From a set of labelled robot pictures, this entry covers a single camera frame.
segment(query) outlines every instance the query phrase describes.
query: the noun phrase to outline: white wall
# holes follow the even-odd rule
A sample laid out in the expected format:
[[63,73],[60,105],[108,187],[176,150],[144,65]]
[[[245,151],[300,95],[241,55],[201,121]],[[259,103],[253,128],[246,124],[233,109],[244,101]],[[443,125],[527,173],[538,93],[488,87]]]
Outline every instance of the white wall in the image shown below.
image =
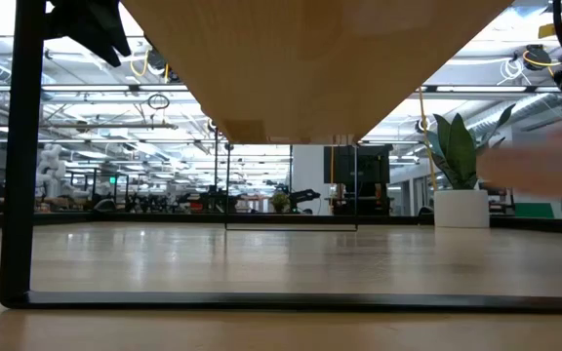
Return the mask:
[[330,215],[330,185],[324,183],[324,147],[322,145],[295,145],[292,170],[292,191],[312,189],[320,193],[320,199],[299,204],[299,208],[311,209],[314,215]]

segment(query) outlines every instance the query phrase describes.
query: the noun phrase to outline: potted plant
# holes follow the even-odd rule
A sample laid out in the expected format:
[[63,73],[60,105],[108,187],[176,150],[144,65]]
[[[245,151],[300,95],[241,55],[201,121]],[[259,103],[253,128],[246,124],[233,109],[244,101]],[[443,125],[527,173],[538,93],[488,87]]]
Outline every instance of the potted plant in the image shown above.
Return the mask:
[[290,198],[285,193],[277,191],[274,193],[274,195],[272,195],[272,199],[270,199],[270,202],[272,202],[274,211],[278,214],[282,214],[286,206],[290,205]]
[[[467,130],[457,114],[452,124],[435,115],[437,133],[427,132],[427,146],[433,162],[450,181],[453,190],[435,189],[435,226],[459,228],[489,227],[489,199],[486,190],[476,190],[476,157],[489,147],[489,140],[511,116],[515,105],[502,112],[497,125],[480,138]],[[491,147],[498,147],[504,137]]]

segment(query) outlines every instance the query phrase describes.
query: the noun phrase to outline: blurred hand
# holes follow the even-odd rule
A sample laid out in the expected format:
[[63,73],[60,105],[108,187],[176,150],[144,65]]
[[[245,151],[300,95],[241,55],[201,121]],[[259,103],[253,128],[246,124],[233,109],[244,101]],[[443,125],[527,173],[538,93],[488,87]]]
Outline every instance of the blurred hand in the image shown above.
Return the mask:
[[478,174],[495,186],[562,198],[562,132],[540,145],[490,149],[478,160]]

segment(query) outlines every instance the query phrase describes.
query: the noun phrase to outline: wooden floor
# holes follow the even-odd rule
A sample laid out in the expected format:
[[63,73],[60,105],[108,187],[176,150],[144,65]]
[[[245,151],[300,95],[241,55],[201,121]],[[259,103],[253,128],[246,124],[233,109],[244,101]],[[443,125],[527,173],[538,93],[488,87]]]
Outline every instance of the wooden floor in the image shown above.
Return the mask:
[[[562,296],[562,235],[158,223],[35,228],[37,291]],[[562,316],[6,311],[0,350],[562,350]]]

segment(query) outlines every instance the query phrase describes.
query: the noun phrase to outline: white planter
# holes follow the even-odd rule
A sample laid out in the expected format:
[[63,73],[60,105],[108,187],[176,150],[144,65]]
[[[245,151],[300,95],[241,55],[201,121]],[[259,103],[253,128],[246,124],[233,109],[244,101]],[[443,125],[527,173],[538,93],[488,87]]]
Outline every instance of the white planter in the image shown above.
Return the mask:
[[436,191],[435,226],[489,228],[489,198],[487,191]]

